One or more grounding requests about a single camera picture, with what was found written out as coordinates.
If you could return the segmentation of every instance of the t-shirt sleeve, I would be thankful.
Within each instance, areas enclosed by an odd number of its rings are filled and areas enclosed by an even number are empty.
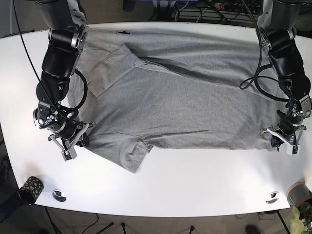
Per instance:
[[[136,136],[103,133],[91,135],[87,149],[135,173],[152,147]]]

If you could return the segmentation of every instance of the gray t-shirt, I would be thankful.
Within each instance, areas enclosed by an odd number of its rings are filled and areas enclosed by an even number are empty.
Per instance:
[[[253,86],[257,44],[217,38],[90,30],[78,69],[88,82],[79,119],[94,122],[90,151],[136,172],[153,146],[177,149],[270,149],[261,129],[280,103]],[[276,77],[272,70],[262,74]],[[260,86],[280,95],[278,84]],[[76,106],[83,83],[70,81]]]

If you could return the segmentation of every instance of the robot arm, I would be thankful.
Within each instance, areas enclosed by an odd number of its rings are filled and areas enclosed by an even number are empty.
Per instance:
[[[279,123],[264,132],[272,134],[271,144],[279,147],[286,143],[289,154],[299,153],[299,139],[306,127],[302,125],[311,115],[310,80],[305,76],[303,61],[295,45],[294,24],[302,3],[297,0],[263,0],[258,18],[262,47],[277,73],[280,88],[288,96],[287,114],[277,111]],[[38,108],[35,122],[54,134],[49,140],[61,149],[65,160],[76,157],[74,146],[88,144],[86,130],[92,124],[77,122],[74,118],[86,99],[87,83],[76,70],[88,34],[86,15],[79,0],[40,0],[36,5],[50,27],[49,47],[42,64],[40,83],[37,86]],[[60,104],[68,92],[70,76],[77,73],[84,82],[85,95],[75,108]]]
[[[92,124],[75,121],[78,109],[87,95],[87,82],[76,70],[88,34],[86,16],[79,0],[42,0],[36,5],[50,27],[49,46],[42,64],[40,83],[36,94],[39,100],[34,111],[35,124],[53,132],[49,141],[54,141],[66,160],[77,156],[74,146],[88,144],[86,130]],[[75,108],[61,105],[69,90],[70,77],[78,74],[84,83],[84,96]]]
[[[299,138],[306,130],[302,122],[310,117],[312,108],[309,97],[311,83],[305,75],[303,60],[294,41],[294,24],[301,4],[297,0],[264,0],[258,17],[264,52],[278,76],[279,87],[289,98],[287,113],[278,110],[279,123],[265,132],[272,134],[272,147],[286,143],[287,152],[291,155],[299,153]],[[296,138],[296,131],[300,131],[299,138]]]

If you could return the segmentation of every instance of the white table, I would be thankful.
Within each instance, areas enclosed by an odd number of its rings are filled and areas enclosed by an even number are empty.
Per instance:
[[[257,42],[254,29],[224,25],[145,22],[92,27]],[[40,74],[47,32],[25,34],[24,39]],[[306,74],[312,77],[312,40],[297,37],[296,43]],[[289,207],[284,192],[304,176],[312,187],[312,118],[304,121],[308,130],[301,139],[299,156],[286,155],[284,148],[278,153],[155,147],[132,174],[79,147],[78,157],[64,162],[60,149],[47,140],[50,132],[33,124],[37,83],[20,37],[0,39],[0,123],[18,185],[29,176],[37,176],[44,183],[38,205],[112,215],[232,215]],[[55,189],[66,193],[65,202],[53,199]],[[267,204],[268,194],[274,191],[279,192],[279,200]]]

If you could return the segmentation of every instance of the patterned cup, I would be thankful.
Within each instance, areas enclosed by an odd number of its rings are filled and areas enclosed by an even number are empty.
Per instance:
[[[33,205],[43,190],[43,183],[34,176],[28,178],[19,189],[19,197],[23,202]]]

